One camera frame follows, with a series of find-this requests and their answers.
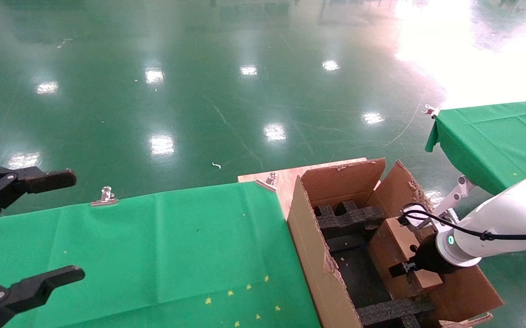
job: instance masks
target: tablecloth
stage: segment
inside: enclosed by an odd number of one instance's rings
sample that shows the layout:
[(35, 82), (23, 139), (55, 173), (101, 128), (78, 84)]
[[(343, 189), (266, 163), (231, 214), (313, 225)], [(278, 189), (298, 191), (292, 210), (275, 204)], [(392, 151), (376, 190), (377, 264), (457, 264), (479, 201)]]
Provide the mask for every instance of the tablecloth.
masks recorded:
[(436, 143), (459, 171), (496, 195), (526, 178), (526, 102), (442, 110), (425, 150)]
[(255, 183), (0, 218), (0, 284), (70, 264), (84, 280), (8, 328), (320, 326), (279, 201)]

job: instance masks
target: green table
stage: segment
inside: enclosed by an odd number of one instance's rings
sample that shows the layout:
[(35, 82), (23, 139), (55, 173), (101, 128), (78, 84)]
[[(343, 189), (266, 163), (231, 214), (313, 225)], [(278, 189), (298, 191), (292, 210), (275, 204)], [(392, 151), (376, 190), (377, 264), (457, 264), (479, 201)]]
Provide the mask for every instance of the green table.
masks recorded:
[(7, 327), (320, 326), (279, 201), (255, 183), (0, 218), (0, 284), (69, 264), (85, 279)]
[(496, 195), (526, 178), (526, 102), (442, 110), (425, 147)]

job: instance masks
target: open cardboard box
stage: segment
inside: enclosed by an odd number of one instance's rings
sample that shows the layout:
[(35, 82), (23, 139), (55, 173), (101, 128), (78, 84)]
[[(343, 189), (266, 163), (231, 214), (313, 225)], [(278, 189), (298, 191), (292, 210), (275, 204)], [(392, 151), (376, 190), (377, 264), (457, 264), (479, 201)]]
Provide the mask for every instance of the open cardboard box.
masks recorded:
[(403, 205), (419, 201), (430, 206), (423, 190), (401, 162), (378, 182), (384, 173), (384, 158), (344, 166), (308, 170), (298, 177), (288, 225), (316, 310), (324, 328), (360, 328), (362, 324), (338, 264), (330, 255), (313, 208), (335, 207), (353, 200), (359, 208), (378, 206), (386, 220), (372, 237), (368, 252), (392, 299), (426, 294), (435, 306), (433, 319), (460, 322), (503, 305), (502, 299), (478, 266), (453, 274), (438, 275), (420, 270), (392, 278), (388, 267), (408, 260), (414, 253), (410, 245), (432, 233), (424, 230), (415, 236), (400, 226), (396, 216)]

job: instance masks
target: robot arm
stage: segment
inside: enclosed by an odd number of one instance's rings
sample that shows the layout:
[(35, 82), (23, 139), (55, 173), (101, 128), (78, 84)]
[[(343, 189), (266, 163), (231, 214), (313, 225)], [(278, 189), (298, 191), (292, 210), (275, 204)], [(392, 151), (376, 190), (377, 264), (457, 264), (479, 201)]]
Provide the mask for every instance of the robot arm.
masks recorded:
[(526, 179), (449, 225), (419, 213), (424, 210), (420, 204), (409, 204), (399, 221), (411, 229), (433, 224), (437, 233), (423, 241), (408, 262), (389, 269), (394, 277), (419, 269), (451, 273), (478, 264), (482, 257), (526, 250)]

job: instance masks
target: floor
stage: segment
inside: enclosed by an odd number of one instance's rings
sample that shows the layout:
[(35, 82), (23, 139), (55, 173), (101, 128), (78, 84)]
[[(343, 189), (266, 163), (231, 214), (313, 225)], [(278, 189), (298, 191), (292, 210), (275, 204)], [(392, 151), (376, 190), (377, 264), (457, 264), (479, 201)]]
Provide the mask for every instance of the floor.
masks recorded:
[[(79, 177), (7, 214), (359, 157), (438, 201), (425, 105), (524, 99), (526, 0), (0, 0), (0, 165)], [(526, 252), (481, 266), (526, 327)]]

